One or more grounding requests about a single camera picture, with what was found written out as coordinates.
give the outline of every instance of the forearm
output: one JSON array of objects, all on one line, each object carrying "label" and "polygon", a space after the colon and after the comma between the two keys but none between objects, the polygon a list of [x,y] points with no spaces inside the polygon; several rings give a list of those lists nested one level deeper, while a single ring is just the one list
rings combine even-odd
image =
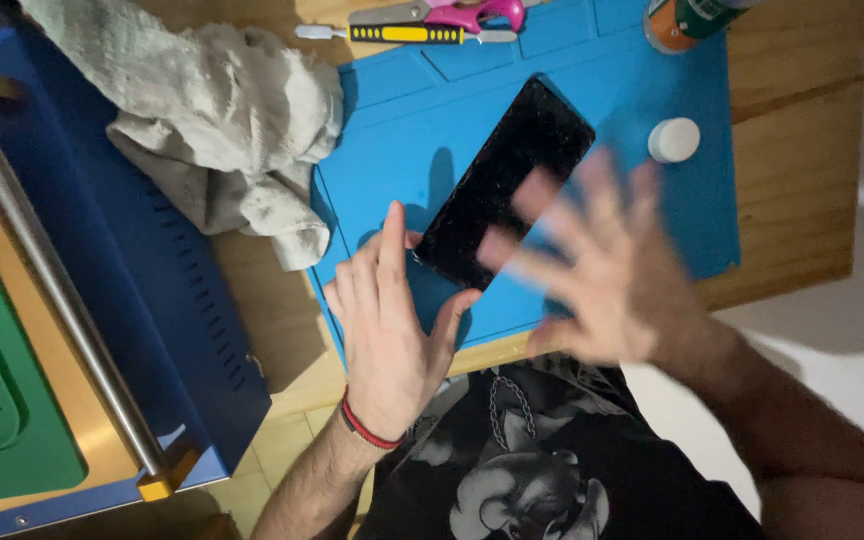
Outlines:
[{"label": "forearm", "polygon": [[324,538],[321,534],[348,509],[381,457],[333,414],[271,494],[252,540]]},{"label": "forearm", "polygon": [[864,484],[864,432],[715,324],[695,357],[659,365],[691,388],[725,427],[757,484],[819,477]]}]

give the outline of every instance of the metal rod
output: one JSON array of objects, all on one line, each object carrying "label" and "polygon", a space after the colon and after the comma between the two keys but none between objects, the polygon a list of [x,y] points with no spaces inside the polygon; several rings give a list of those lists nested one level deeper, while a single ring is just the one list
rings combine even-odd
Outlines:
[{"label": "metal rod", "polygon": [[38,272],[42,284],[55,303],[58,313],[68,327],[85,365],[102,391],[102,396],[111,406],[115,418],[134,448],[150,476],[164,470],[165,459],[162,447],[145,422],[122,375],[115,367],[112,355],[106,347],[99,329],[83,303],[59,259],[52,241],[42,227],[16,177],[16,172],[6,160],[0,148],[0,207],[6,215],[18,240],[22,243],[32,265]]}]

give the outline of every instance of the yellow screwdriver handle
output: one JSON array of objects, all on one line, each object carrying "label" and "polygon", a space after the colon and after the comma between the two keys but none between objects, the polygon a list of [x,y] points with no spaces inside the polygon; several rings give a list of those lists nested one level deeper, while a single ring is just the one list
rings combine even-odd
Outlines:
[{"label": "yellow screwdriver handle", "polygon": [[348,38],[367,43],[455,43],[465,41],[465,29],[447,24],[357,24],[348,27]]}]

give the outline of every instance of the blue silicone repair mat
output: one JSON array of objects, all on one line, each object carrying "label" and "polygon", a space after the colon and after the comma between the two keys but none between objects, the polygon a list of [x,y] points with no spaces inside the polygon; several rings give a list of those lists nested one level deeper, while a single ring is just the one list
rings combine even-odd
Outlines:
[{"label": "blue silicone repair mat", "polygon": [[[689,160],[662,167],[669,233],[694,278],[739,262],[725,35],[662,55],[642,34],[645,0],[553,0],[528,10],[518,42],[412,45],[340,67],[345,128],[318,166],[313,207],[333,230],[309,270],[332,337],[342,330],[322,287],[380,226],[393,199],[424,231],[525,81],[544,73],[628,170],[648,157],[659,122],[689,117],[702,132]],[[528,242],[542,241],[534,229]],[[431,329],[457,289],[410,261],[418,318]],[[465,317],[462,347],[534,328],[549,304],[500,274]]]}]

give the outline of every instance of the black t-shirt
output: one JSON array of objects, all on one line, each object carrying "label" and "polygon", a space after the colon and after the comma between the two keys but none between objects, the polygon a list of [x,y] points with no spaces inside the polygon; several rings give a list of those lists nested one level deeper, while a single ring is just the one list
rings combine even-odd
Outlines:
[{"label": "black t-shirt", "polygon": [[546,354],[446,382],[375,470],[356,540],[764,538],[618,368]]}]

